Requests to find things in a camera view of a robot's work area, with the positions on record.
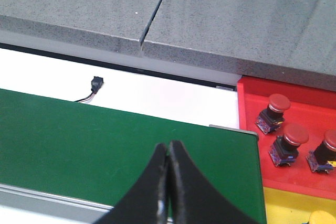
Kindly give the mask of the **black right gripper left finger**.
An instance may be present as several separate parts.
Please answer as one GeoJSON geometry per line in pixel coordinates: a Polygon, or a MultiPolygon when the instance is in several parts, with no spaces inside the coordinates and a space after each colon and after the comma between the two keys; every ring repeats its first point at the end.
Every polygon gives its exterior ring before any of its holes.
{"type": "Polygon", "coordinates": [[[160,143],[143,173],[121,200],[95,223],[167,223],[167,148],[160,143]]]}

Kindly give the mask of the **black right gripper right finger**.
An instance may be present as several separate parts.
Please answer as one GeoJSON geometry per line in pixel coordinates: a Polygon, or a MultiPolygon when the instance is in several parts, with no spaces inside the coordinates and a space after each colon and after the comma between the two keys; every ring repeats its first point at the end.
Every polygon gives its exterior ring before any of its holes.
{"type": "Polygon", "coordinates": [[[257,223],[213,187],[181,141],[171,141],[169,153],[174,223],[257,223]]]}

